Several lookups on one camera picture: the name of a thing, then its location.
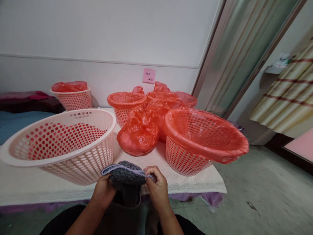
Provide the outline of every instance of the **person's left hand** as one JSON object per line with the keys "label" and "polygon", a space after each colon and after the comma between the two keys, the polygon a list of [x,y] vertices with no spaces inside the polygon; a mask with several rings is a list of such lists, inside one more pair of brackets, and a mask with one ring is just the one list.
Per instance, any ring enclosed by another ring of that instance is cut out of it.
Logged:
{"label": "person's left hand", "polygon": [[99,178],[94,193],[90,199],[90,203],[101,207],[103,210],[108,208],[116,194],[116,189],[112,186],[112,182],[109,180],[110,176],[110,174],[107,174]]}

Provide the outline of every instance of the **striped curtain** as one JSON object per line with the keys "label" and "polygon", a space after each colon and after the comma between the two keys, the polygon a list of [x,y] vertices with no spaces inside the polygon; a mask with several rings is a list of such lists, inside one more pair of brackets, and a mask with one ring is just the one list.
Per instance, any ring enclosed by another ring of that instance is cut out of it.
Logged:
{"label": "striped curtain", "polygon": [[292,138],[313,128],[313,39],[271,85],[250,119]]}

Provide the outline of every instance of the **blue bedsheet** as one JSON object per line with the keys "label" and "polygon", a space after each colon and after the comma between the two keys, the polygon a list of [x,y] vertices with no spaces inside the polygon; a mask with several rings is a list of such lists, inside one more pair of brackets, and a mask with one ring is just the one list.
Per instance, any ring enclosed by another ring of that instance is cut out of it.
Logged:
{"label": "blue bedsheet", "polygon": [[52,115],[54,114],[37,111],[18,114],[0,111],[0,145],[24,127]]}

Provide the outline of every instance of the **wall trim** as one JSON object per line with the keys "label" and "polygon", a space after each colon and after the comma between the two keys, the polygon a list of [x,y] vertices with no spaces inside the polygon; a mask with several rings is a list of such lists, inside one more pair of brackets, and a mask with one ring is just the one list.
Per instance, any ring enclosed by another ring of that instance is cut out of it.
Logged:
{"label": "wall trim", "polygon": [[48,56],[37,56],[37,55],[15,55],[15,54],[5,54],[5,53],[0,53],[0,57],[65,60],[65,61],[79,61],[79,62],[105,63],[105,64],[141,65],[141,66],[169,67],[169,68],[182,68],[182,69],[199,69],[199,66],[144,64],[144,63],[118,62],[118,61],[107,61],[107,60],[89,60],[89,59],[75,59],[75,58],[62,58],[62,57],[48,57]]}

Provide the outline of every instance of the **black pants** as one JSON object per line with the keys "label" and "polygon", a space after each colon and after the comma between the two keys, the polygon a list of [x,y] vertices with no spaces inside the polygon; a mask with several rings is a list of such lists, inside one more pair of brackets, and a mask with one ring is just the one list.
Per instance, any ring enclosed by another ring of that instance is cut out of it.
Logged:
{"label": "black pants", "polygon": [[[76,205],[71,208],[66,209],[65,211],[58,214],[54,219],[52,219],[42,230],[40,235],[64,235],[67,230],[72,226],[81,212],[85,209],[86,206],[84,205]],[[182,230],[185,235],[203,235],[204,233],[201,232],[193,223],[189,220],[185,219],[180,215],[176,215],[176,218],[182,227]],[[160,223],[157,225],[158,235],[162,235],[162,229]]]}

